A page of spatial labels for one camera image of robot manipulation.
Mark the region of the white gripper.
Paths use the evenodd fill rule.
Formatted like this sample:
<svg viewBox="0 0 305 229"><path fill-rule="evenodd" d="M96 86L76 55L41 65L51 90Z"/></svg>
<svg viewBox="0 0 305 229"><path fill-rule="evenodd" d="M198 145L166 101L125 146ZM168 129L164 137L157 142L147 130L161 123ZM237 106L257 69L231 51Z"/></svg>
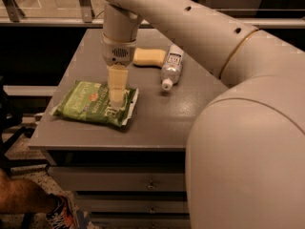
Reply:
<svg viewBox="0 0 305 229"><path fill-rule="evenodd" d="M102 35L102 56L108 67L109 100L114 109L123 105L128 70L127 66L133 61L136 41L116 42Z"/></svg>

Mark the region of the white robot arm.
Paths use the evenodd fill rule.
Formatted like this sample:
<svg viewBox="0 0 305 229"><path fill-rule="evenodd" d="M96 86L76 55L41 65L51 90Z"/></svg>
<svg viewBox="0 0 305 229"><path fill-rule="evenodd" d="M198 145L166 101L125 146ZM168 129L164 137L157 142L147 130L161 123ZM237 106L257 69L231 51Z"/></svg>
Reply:
<svg viewBox="0 0 305 229"><path fill-rule="evenodd" d="M192 229L305 229L305 53L190 0L106 0L140 15L227 91L186 148Z"/></svg>

